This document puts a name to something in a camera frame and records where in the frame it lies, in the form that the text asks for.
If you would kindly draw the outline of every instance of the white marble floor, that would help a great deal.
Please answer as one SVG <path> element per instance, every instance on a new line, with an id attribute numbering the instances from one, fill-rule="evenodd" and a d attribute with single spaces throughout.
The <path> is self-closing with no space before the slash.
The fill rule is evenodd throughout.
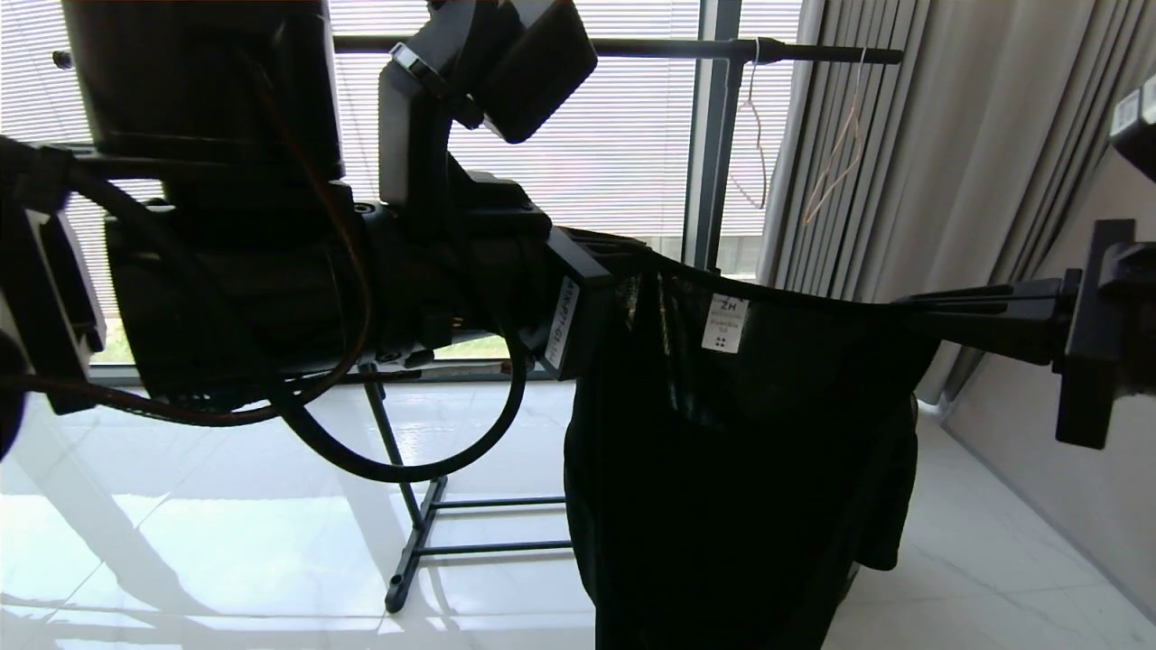
<path id="1" fill-rule="evenodd" d="M 391 389 L 407 460 L 468 444 L 504 391 Z M 560 494 L 570 398 L 568 385 L 532 385 L 509 436 L 451 477 L 447 494 Z M 360 390 L 329 393 L 314 413 L 384 459 Z M 387 615 L 383 576 L 408 533 L 398 489 L 334 470 L 279 423 L 210 430 L 109 411 L 31 413 L 0 474 L 5 650 L 593 647 L 593 612 L 566 553 L 427 562 L 407 607 Z M 538 509 L 445 517 L 432 534 L 470 544 L 565 533 L 561 510 Z M 924 422 L 899 568 L 860 575 L 827 644 L 877 648 L 1139 650 L 1156 648 L 1156 627 Z"/>

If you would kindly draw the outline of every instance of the white wall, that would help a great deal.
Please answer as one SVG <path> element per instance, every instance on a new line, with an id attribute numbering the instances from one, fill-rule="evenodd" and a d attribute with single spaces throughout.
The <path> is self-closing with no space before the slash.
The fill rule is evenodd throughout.
<path id="1" fill-rule="evenodd" d="M 1083 267 L 1092 222 L 1135 219 L 1156 241 L 1156 184 L 1114 153 L 1075 206 L 1040 278 Z M 1117 401 L 1107 449 L 1055 442 L 1060 378 L 1051 369 L 988 355 L 946 428 L 1129 592 L 1156 612 L 1156 399 Z"/>

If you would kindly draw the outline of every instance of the white label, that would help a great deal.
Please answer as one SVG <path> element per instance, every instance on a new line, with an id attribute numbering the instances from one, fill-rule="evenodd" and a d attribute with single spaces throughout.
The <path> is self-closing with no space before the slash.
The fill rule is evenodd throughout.
<path id="1" fill-rule="evenodd" d="M 735 354 L 742 342 L 742 325 L 747 320 L 747 301 L 714 294 L 703 330 L 703 348 Z"/>
<path id="2" fill-rule="evenodd" d="M 1133 90 L 1127 97 L 1120 99 L 1120 103 L 1116 105 L 1116 113 L 1112 116 L 1111 136 L 1114 138 L 1122 133 L 1125 128 L 1136 121 L 1138 117 L 1140 117 L 1139 88 Z"/>
<path id="3" fill-rule="evenodd" d="M 550 338 L 546 341 L 546 361 L 555 370 L 562 367 L 562 355 L 566 350 L 566 339 L 570 337 L 570 324 L 575 319 L 575 308 L 578 305 L 578 285 L 562 276 L 562 288 L 558 290 L 558 306 L 554 309 L 554 323 L 550 324 Z"/>
<path id="4" fill-rule="evenodd" d="M 1144 102 L 1141 113 L 1144 121 L 1156 124 L 1156 75 L 1144 82 Z"/>

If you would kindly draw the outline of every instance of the white blinds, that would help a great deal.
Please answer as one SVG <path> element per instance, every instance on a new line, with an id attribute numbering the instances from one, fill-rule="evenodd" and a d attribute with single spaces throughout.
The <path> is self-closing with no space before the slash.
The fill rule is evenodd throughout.
<path id="1" fill-rule="evenodd" d="M 739 21 L 739 37 L 764 36 L 794 43 L 799 31 L 799 12 L 803 0 L 743 0 Z M 766 160 L 768 187 L 775 171 L 783 133 L 786 128 L 787 108 L 791 105 L 791 61 L 758 66 L 755 71 L 754 105 L 762 121 L 763 154 Z M 762 192 L 763 168 L 756 148 L 755 116 L 742 105 L 750 83 L 748 65 L 742 80 L 740 108 L 735 116 L 734 140 L 731 146 L 731 179 L 727 184 L 722 209 L 722 236 L 759 236 L 763 234 L 765 208 L 751 205 L 740 191 L 740 185 L 756 201 Z"/>
<path id="2" fill-rule="evenodd" d="M 576 3 L 592 37 L 697 35 L 698 0 Z M 336 34 L 407 35 L 428 17 L 422 0 L 329 0 L 329 13 Z M 75 75 L 51 60 L 53 50 L 68 45 L 60 3 L 0 0 L 0 132 L 22 140 L 90 140 Z M 387 60 L 385 54 L 336 60 L 346 180 L 364 199 L 377 197 L 377 79 Z M 680 235 L 694 69 L 692 61 L 602 59 L 531 141 L 514 147 L 484 128 L 457 128 L 451 150 L 466 168 L 521 183 L 560 224 Z M 121 186 L 138 198 L 160 192 L 149 180 Z M 101 212 L 77 197 L 68 217 L 102 308 L 114 316 Z"/>

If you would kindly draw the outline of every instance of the garment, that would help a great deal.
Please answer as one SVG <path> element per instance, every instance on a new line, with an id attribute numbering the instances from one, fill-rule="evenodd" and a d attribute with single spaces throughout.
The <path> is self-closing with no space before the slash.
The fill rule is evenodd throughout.
<path id="1" fill-rule="evenodd" d="M 734 352 L 717 295 L 749 301 Z M 621 282 L 565 441 L 599 650 L 818 650 L 852 563 L 895 567 L 939 344 L 902 315 L 658 259 Z"/>

